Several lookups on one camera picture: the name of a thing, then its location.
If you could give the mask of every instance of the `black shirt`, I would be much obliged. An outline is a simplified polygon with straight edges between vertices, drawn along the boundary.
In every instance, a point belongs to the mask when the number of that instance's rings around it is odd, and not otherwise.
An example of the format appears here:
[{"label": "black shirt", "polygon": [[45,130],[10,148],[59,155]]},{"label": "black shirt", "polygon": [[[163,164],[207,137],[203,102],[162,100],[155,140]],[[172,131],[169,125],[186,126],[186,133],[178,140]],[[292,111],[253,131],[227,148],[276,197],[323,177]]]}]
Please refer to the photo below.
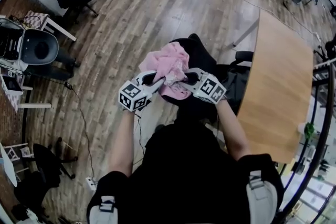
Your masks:
[{"label": "black shirt", "polygon": [[102,196],[114,196],[120,224],[249,223],[246,185],[256,169],[277,188],[279,207],[283,186],[268,154],[235,161],[202,124],[171,124],[153,134],[129,178],[110,172],[99,180],[88,220]]}]

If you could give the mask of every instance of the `wooden table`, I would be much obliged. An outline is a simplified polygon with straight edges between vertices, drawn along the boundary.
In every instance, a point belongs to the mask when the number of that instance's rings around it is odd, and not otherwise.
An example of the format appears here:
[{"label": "wooden table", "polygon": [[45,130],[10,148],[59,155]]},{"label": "wooden table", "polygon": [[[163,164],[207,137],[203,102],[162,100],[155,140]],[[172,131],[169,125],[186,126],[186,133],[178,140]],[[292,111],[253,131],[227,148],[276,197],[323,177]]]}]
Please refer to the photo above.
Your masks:
[{"label": "wooden table", "polygon": [[238,119],[254,154],[290,163],[300,141],[311,95],[313,52],[297,33],[261,10],[259,19],[233,43],[257,29],[256,49]]}]

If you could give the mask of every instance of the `pink cloth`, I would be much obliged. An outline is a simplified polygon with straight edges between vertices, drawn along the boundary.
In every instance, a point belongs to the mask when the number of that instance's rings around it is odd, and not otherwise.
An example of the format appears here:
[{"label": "pink cloth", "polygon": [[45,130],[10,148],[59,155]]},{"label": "pink cloth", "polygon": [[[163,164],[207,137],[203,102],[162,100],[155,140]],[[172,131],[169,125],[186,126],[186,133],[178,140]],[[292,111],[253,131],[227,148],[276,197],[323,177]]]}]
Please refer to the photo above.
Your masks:
[{"label": "pink cloth", "polygon": [[189,68],[188,62],[189,55],[181,47],[180,43],[172,42],[165,45],[159,51],[148,53],[139,65],[139,68],[142,72],[156,70],[157,73],[153,82],[166,77],[164,85],[159,89],[160,95],[183,100],[186,99],[191,92],[176,82],[186,78],[184,71]]}]

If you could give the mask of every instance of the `wooden floor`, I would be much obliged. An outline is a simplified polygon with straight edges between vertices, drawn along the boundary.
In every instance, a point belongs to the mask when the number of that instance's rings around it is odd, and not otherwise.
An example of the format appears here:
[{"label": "wooden floor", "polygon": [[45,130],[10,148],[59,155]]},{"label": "wooden floor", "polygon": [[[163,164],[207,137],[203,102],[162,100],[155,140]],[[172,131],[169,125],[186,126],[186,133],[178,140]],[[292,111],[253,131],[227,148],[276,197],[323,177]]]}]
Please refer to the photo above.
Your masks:
[{"label": "wooden floor", "polygon": [[[249,1],[274,12],[308,40],[311,47],[319,44],[283,7],[282,0]],[[227,45],[257,18],[258,8],[242,0],[96,0],[93,7],[100,14],[98,18],[87,10],[79,17],[80,24],[70,29],[78,40],[69,51],[82,65],[69,83],[81,98],[95,177],[100,178],[108,172],[112,138],[121,116],[117,91],[139,72],[138,65],[145,55],[172,39],[197,33],[218,63],[229,63],[235,51]],[[298,21],[319,34],[323,43],[333,37],[335,21],[321,3],[290,9]],[[62,44],[67,48],[70,45],[70,41]],[[236,49],[253,50],[251,38]],[[70,221],[84,221],[92,196],[85,182],[85,178],[91,176],[91,168],[79,101],[62,85],[38,80],[31,102],[50,102],[52,108],[28,112],[29,142],[48,145],[61,136],[73,148],[64,144],[65,154],[79,157],[77,163],[67,166],[76,173],[76,178],[71,181],[62,177],[60,187],[46,196],[44,202],[50,219],[55,221],[64,216]],[[172,122],[175,114],[175,107],[160,97],[155,98],[140,120],[141,144],[145,145],[158,123]],[[140,127],[137,122],[135,126],[137,161],[142,151]]]}]

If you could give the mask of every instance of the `brick wall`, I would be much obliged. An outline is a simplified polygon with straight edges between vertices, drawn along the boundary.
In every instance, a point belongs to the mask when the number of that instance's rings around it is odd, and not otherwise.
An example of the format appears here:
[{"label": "brick wall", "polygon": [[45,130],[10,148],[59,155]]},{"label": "brick wall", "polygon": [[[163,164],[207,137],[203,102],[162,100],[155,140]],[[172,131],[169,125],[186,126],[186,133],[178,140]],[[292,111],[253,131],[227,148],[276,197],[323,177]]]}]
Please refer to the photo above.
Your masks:
[{"label": "brick wall", "polygon": [[[50,11],[38,0],[0,1],[0,15],[6,15],[6,17],[14,15],[18,18],[23,18],[29,10],[50,14]],[[15,113],[4,91],[0,89],[0,142],[4,146],[22,142],[22,119],[23,110]],[[17,222],[10,212],[12,207],[18,204],[13,189],[14,186],[9,182],[2,165],[0,165],[0,203],[12,220]]]}]

